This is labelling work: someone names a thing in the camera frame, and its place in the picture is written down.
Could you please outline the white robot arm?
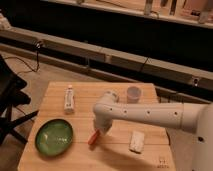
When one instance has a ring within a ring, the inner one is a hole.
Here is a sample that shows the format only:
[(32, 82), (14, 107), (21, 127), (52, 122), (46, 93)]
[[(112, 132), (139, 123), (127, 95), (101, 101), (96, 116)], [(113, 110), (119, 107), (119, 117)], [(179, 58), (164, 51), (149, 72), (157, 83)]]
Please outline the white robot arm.
[(213, 103), (125, 104), (106, 91), (93, 106), (94, 127), (106, 134), (114, 120), (180, 129), (196, 135), (192, 171), (213, 171)]

